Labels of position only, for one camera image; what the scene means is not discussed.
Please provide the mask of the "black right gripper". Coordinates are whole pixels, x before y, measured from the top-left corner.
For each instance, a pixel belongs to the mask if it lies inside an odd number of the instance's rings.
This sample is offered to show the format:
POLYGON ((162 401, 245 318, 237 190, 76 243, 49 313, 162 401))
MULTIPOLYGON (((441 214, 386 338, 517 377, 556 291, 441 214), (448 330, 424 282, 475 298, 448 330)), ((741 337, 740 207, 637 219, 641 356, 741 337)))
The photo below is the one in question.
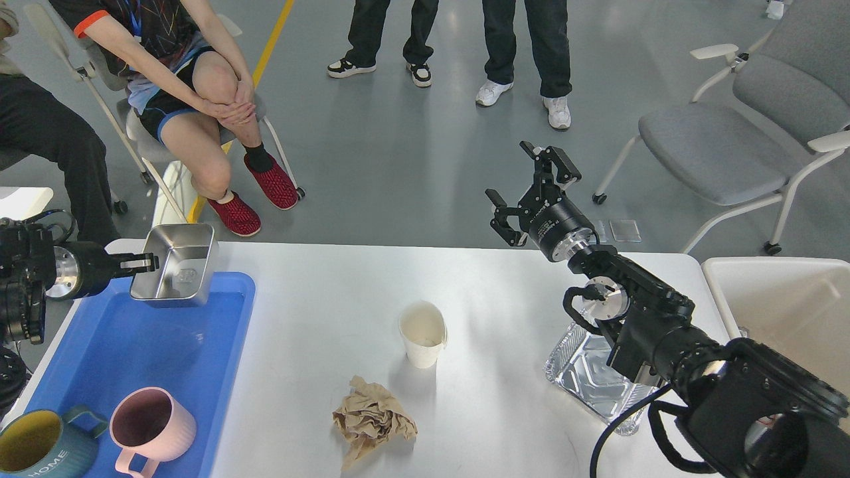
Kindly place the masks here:
POLYGON ((516 208, 509 208, 495 189, 485 190, 493 205, 491 227, 510 247, 523 247, 529 237, 548 261, 569 260, 588 248, 591 236, 597 234, 564 192, 582 179, 582 173, 559 147, 535 147, 522 140, 520 148, 535 164, 532 185, 516 208), (525 229, 513 229, 508 224, 512 216, 525 221, 525 229))

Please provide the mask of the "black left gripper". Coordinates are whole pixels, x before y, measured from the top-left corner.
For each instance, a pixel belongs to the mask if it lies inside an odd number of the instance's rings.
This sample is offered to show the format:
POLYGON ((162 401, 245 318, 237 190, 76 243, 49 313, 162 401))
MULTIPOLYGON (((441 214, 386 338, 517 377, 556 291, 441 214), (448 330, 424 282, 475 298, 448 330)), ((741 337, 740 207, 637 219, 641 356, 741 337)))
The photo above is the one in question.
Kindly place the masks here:
POLYGON ((66 242, 54 246, 52 251, 56 279, 46 296, 60 301, 97 295, 119 276, 160 270, 160 260, 155 254, 107 254, 95 242, 66 242))

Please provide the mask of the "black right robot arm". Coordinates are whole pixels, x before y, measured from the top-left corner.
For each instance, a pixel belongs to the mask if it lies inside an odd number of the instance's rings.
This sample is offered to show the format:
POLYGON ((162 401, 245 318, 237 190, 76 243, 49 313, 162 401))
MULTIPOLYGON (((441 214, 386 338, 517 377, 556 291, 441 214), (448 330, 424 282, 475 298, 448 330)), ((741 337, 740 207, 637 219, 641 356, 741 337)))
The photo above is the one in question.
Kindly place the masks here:
POLYGON ((486 190, 492 229, 513 246, 531 239, 551 262, 566 261, 583 287, 565 291, 562 306, 586 332, 603 336, 608 366, 632 383, 654 386, 619 415, 593 448, 597 475, 608 436, 647 408, 653 438, 676 468, 726 477, 847 477, 848 415, 840 391, 752 339, 725 345, 693 326, 687 296, 608 245, 591 242, 592 222, 566 187, 582 178, 558 147, 523 140, 534 161, 531 187, 511 208, 486 190))

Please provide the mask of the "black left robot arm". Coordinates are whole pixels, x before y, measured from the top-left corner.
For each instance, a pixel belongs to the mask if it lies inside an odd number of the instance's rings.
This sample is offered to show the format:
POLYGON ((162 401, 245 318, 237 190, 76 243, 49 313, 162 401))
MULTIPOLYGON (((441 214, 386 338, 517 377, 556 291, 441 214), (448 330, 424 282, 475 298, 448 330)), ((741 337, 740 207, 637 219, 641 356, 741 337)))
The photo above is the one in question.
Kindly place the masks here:
POLYGON ((5 416, 31 378, 24 361, 8 344, 42 344, 47 297, 58 301, 99 294, 115 278, 160 268, 152 253, 109 254, 95 242, 69 241, 69 224, 49 222, 60 209, 26 218, 2 218, 1 226, 1 415, 5 416))

